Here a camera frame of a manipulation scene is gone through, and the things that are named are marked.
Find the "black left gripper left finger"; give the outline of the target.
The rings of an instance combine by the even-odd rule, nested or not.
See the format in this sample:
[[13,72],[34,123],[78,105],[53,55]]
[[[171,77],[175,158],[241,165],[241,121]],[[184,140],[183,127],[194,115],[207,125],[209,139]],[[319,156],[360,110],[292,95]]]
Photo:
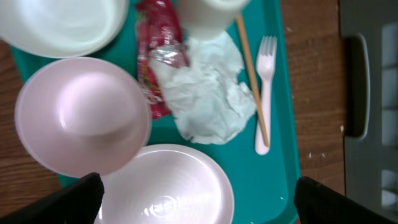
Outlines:
[[74,184],[1,218],[2,224],[93,224],[104,195],[98,173],[92,172]]

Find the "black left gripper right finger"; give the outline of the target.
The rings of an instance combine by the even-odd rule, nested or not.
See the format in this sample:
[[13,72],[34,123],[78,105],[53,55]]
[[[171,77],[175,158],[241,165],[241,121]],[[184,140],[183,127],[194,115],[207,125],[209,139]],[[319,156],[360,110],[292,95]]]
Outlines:
[[309,177],[298,179],[294,205],[301,224],[394,224]]

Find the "pink bowl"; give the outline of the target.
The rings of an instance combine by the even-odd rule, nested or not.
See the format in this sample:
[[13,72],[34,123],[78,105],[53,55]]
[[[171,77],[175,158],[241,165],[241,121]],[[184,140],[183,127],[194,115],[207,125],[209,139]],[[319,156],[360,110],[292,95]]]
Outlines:
[[14,121],[39,164],[76,178],[122,168],[146,145],[152,124],[136,79],[91,57],[57,60],[36,71],[19,92]]

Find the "white napkin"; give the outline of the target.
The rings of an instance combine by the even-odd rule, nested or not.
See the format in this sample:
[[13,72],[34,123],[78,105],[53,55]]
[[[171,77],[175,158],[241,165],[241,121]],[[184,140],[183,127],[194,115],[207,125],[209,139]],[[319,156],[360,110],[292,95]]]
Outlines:
[[149,67],[180,135],[192,143],[226,144],[256,112],[251,90],[238,81],[243,58],[227,32],[158,47]]

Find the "white bowl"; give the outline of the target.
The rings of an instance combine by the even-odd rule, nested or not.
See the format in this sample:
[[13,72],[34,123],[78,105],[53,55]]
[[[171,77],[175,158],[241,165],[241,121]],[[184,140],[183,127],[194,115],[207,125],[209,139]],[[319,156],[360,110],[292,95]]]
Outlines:
[[128,0],[1,0],[1,40],[48,58],[80,57],[108,45]]

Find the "white paper cup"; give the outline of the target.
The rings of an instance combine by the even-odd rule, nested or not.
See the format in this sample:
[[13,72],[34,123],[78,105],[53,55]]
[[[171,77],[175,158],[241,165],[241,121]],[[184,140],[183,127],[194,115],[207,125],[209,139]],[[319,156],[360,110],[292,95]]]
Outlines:
[[251,0],[177,0],[177,15],[191,37],[212,39],[225,31]]

